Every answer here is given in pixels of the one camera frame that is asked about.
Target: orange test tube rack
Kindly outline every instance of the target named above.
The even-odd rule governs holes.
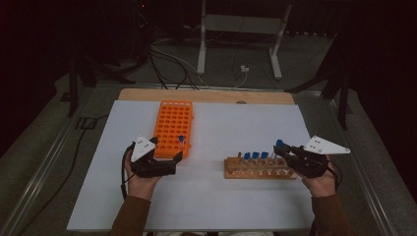
[[[162,100],[153,131],[153,136],[158,138],[154,156],[172,158],[182,150],[183,158],[187,158],[193,118],[191,101]]]

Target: gray floor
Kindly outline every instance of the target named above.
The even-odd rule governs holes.
[[[310,80],[317,72],[331,40],[316,36],[286,36],[278,53],[283,77],[275,80],[268,60],[268,41],[244,47],[228,46],[208,49],[206,73],[197,77],[187,67],[194,84],[200,89],[261,89],[282,91]],[[197,65],[199,41],[156,41],[154,47]],[[161,74],[180,82],[184,76],[173,63],[155,58]],[[240,66],[249,66],[247,79]],[[136,81],[123,86],[102,78],[95,88],[81,89],[81,105],[74,118],[67,118],[69,104],[59,101],[68,90],[68,77],[56,83],[57,95],[44,107],[39,116],[0,159],[0,225],[16,228],[25,225],[38,212],[65,179],[70,170],[82,130],[76,130],[78,117],[100,117],[111,110],[112,102],[123,88],[160,88],[149,65],[129,75]],[[400,180],[389,155],[366,116],[354,91],[349,92],[348,130],[343,131],[335,121],[335,104],[323,100],[318,92],[323,83],[308,91],[294,94],[295,101],[306,117],[311,135],[318,135],[353,150],[352,155],[336,156],[342,167],[344,180],[339,193],[348,217],[358,235],[417,235],[417,207]],[[89,163],[105,126],[105,119],[97,122],[94,130],[83,136],[74,171],[68,182],[47,208],[30,224],[24,235],[105,235],[105,232],[69,232],[69,217],[87,174]],[[49,171],[37,188],[32,187],[33,176],[43,160],[56,156],[49,163]],[[32,187],[37,198],[30,203],[20,201],[25,188]],[[282,232],[282,235],[307,235],[308,230]]]

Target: wooden board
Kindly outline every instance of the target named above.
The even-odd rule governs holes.
[[[287,179],[297,178],[297,174],[280,157],[260,159],[243,164],[243,158],[227,157],[224,160],[224,178],[226,179]]]
[[[236,103],[244,101],[249,104],[294,104],[294,99],[290,93],[266,91],[125,88],[120,92],[118,99],[142,101],[171,99],[216,103]]]

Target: dark background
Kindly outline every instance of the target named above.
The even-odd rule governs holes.
[[[135,37],[133,2],[2,1],[1,155],[55,94],[53,83],[68,73],[64,45],[69,36],[78,49],[101,62],[117,65],[120,58],[146,54],[146,48],[141,46],[143,37],[137,37],[139,46],[133,54],[124,43]],[[146,5],[138,11],[149,20],[149,29],[158,26],[168,35],[184,38],[185,25],[195,27],[200,23],[200,1],[138,2]],[[283,9],[276,1],[208,2],[208,11],[213,13],[275,17]],[[350,87],[358,92],[414,199],[417,198],[417,185],[413,183],[417,179],[413,165],[417,153],[415,10],[412,1],[297,1],[287,24],[290,35],[306,32],[335,37],[320,73],[340,62],[354,68]]]

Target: brown sleeve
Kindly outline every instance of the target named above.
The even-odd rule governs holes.
[[[149,214],[150,201],[128,196],[110,231],[111,236],[142,235]]]
[[[350,227],[338,195],[312,198],[312,204],[319,236],[356,235]]]

